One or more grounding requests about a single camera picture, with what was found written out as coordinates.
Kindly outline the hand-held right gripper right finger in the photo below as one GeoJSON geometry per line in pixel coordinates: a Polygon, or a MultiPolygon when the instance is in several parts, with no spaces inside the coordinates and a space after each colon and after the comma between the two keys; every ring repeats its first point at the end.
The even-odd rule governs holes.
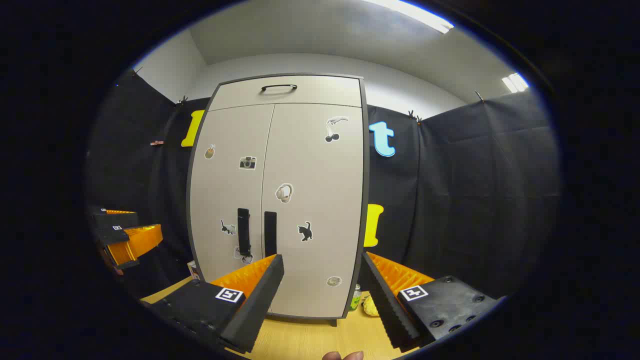
{"type": "Polygon", "coordinates": [[[452,275],[431,278],[370,251],[362,253],[362,264],[373,279],[370,296],[394,349],[429,346],[498,305],[498,299],[452,275]]]}

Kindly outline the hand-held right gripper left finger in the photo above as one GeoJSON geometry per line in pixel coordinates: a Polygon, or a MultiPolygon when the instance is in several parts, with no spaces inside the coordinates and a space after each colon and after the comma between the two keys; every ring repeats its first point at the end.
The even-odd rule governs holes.
{"type": "Polygon", "coordinates": [[[282,255],[270,255],[212,282],[192,279],[150,311],[203,345],[251,353],[283,276],[282,255]]]}

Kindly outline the black door handle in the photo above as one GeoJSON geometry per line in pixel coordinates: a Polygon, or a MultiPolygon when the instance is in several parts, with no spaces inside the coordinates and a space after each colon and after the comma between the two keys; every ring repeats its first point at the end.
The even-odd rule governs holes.
{"type": "Polygon", "coordinates": [[[250,212],[247,208],[237,208],[238,253],[252,256],[250,244],[250,212]]]}
{"type": "Polygon", "coordinates": [[[278,245],[278,217],[277,213],[273,211],[265,211],[263,213],[263,244],[264,255],[269,257],[276,255],[278,245]]]}

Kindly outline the camera sticker shoe cabinet door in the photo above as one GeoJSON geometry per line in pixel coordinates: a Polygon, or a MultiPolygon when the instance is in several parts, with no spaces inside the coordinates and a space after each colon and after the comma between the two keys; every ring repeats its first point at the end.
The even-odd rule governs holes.
{"type": "Polygon", "coordinates": [[[265,256],[262,194],[274,105],[206,112],[192,148],[189,224],[199,274],[212,282],[265,256]],[[238,208],[249,209],[252,256],[241,256],[238,208]]]}

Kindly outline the beige double-door shoe cabinet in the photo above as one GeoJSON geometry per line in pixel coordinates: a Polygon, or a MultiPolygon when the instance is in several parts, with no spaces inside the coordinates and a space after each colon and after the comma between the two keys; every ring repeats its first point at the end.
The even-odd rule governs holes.
{"type": "MultiPolygon", "coordinates": [[[[365,239],[365,228],[366,228],[366,218],[367,218],[367,206],[368,206],[368,196],[369,196],[369,184],[370,184],[370,156],[369,156],[369,150],[370,150],[370,146],[369,146],[369,137],[367,135],[367,128],[368,128],[368,121],[367,121],[367,114],[366,114],[366,94],[365,94],[365,88],[364,88],[364,80],[362,77],[360,76],[354,76],[354,75],[343,75],[343,74],[329,74],[329,73],[279,73],[279,74],[268,74],[268,75],[262,75],[262,76],[251,76],[251,77],[245,77],[242,79],[234,79],[234,80],[227,80],[224,82],[220,82],[216,87],[215,90],[213,91],[210,100],[208,101],[208,104],[206,105],[206,109],[203,113],[203,116],[201,118],[204,118],[206,112],[208,111],[213,111],[210,110],[210,104],[211,104],[211,100],[212,97],[215,94],[215,91],[217,91],[217,88],[222,85],[222,84],[228,84],[231,82],[236,82],[236,81],[242,81],[242,80],[249,80],[249,79],[255,79],[255,78],[262,78],[262,77],[270,77],[270,76],[294,76],[294,75],[318,75],[318,76],[340,76],[340,77],[346,77],[346,78],[354,78],[354,79],[358,79],[359,80],[359,86],[360,86],[360,94],[361,94],[361,101],[362,101],[362,105],[361,108],[362,109],[362,123],[363,123],[363,154],[364,154],[364,169],[363,169],[363,196],[362,196],[362,212],[361,212],[361,225],[360,225],[360,233],[359,233],[359,252],[358,255],[356,256],[356,275],[355,275],[355,280],[353,282],[353,287],[352,290],[354,291],[355,285],[357,284],[358,281],[358,276],[359,276],[359,271],[361,268],[361,255],[362,255],[362,251],[364,248],[364,239],[365,239]]],[[[193,160],[193,148],[194,148],[194,143],[197,140],[198,137],[198,132],[199,132],[199,128],[201,127],[201,121],[199,123],[198,126],[198,130],[195,134],[194,137],[194,141],[193,141],[193,146],[192,146],[192,150],[190,151],[190,162],[189,162],[189,172],[187,174],[187,184],[186,184],[186,219],[187,219],[187,228],[189,231],[189,241],[190,241],[190,248],[192,249],[192,255],[194,258],[194,249],[193,249],[193,244],[192,244],[192,240],[191,240],[191,231],[190,231],[190,221],[189,221],[189,184],[190,184],[190,168],[191,168],[191,163],[193,160]]],[[[262,242],[263,242],[263,252],[265,252],[265,228],[263,226],[263,210],[262,210],[262,242]]],[[[331,320],[331,321],[336,321],[338,319],[344,319],[345,317],[347,317],[347,314],[349,312],[349,307],[350,307],[350,302],[347,305],[347,308],[345,310],[345,316],[341,317],[341,318],[337,318],[337,319],[322,319],[322,320],[331,320]]],[[[272,312],[270,311],[269,308],[269,314],[272,316],[275,316],[274,314],[272,314],[272,312]]],[[[316,318],[301,318],[301,319],[313,319],[313,320],[320,320],[320,319],[316,319],[316,318]]]]}

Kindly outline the cherry sticker shoe cabinet door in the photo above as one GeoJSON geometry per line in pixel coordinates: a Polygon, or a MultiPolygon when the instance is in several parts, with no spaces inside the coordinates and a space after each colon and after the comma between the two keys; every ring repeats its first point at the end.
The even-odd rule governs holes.
{"type": "Polygon", "coordinates": [[[354,292],[361,250],[362,109],[276,104],[263,169],[263,228],[284,274],[277,317],[340,319],[354,292]]]}

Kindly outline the beige cabinet top drawer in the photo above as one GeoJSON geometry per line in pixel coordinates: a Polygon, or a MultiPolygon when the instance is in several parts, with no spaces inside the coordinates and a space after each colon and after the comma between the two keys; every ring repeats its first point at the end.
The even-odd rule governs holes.
{"type": "Polygon", "coordinates": [[[359,79],[324,76],[291,75],[269,76],[236,80],[217,87],[209,105],[210,110],[269,104],[322,104],[361,107],[361,83],[359,79]],[[287,88],[261,87],[276,84],[295,84],[295,91],[287,88]]]}

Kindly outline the black backdrop cloth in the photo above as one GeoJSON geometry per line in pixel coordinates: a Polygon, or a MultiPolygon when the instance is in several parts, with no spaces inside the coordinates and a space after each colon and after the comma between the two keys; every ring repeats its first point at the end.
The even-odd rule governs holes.
{"type": "MultiPolygon", "coordinates": [[[[99,111],[86,156],[86,198],[159,223],[163,242],[125,269],[146,297],[189,276],[191,150],[181,141],[208,97],[174,104],[126,75],[99,111]]],[[[368,105],[394,130],[393,157],[370,150],[369,201],[384,207],[374,253],[425,275],[453,275],[491,297],[518,290],[537,264],[562,193],[559,150],[537,96],[499,96],[415,121],[368,105]]]]}

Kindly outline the short ceiling light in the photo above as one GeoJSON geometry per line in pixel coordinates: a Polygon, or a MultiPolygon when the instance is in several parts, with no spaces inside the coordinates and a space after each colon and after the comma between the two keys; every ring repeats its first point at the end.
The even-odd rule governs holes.
{"type": "Polygon", "coordinates": [[[511,93],[525,92],[530,86],[519,73],[512,73],[502,78],[503,84],[511,93]]]}

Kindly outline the long ceiling light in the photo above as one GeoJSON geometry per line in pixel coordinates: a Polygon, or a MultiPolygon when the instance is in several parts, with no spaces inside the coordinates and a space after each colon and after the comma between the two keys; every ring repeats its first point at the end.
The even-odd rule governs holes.
{"type": "Polygon", "coordinates": [[[424,25],[446,34],[452,30],[455,26],[447,21],[445,18],[438,16],[422,7],[416,6],[409,2],[402,0],[361,0],[362,2],[372,3],[373,5],[384,7],[388,10],[402,14],[411,19],[414,19],[424,25]]]}

